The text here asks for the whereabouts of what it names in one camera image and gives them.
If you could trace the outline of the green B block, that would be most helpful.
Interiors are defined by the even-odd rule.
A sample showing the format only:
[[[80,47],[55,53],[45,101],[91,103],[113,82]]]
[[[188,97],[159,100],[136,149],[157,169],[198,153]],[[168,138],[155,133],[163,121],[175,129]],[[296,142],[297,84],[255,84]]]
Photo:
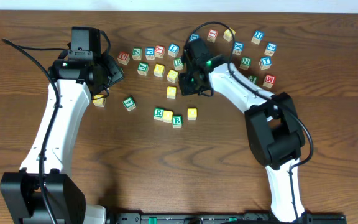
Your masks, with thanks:
[[[173,128],[181,128],[182,125],[183,125],[183,118],[181,115],[176,115],[172,117]]]

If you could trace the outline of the yellow O block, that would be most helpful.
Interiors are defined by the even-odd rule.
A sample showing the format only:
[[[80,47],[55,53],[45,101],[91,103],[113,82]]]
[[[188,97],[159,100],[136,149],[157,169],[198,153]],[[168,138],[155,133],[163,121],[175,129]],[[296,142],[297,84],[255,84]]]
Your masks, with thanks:
[[[162,116],[163,122],[171,123],[172,118],[173,118],[173,112],[172,111],[169,111],[169,110],[164,110],[163,111],[163,116]]]

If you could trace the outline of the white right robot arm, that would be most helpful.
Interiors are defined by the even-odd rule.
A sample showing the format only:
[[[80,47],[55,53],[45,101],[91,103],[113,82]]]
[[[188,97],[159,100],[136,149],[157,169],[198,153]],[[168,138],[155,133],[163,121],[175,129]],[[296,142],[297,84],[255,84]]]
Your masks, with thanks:
[[[298,221],[305,212],[297,174],[305,137],[292,98],[259,88],[223,55],[214,56],[202,39],[186,41],[181,60],[182,95],[217,92],[243,112],[250,150],[267,171],[272,214],[280,222]]]

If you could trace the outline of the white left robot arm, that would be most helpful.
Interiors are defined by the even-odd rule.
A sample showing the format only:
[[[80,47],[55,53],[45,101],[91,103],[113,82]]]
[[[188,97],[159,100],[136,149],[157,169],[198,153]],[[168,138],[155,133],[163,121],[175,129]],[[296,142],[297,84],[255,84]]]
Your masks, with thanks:
[[[109,87],[124,78],[121,68],[101,50],[105,32],[73,27],[68,48],[44,68],[30,47],[4,43],[39,66],[48,78],[48,100],[35,141],[17,172],[2,175],[0,191],[14,223],[113,223],[108,209],[86,203],[71,179],[74,145],[85,110],[104,103]]]

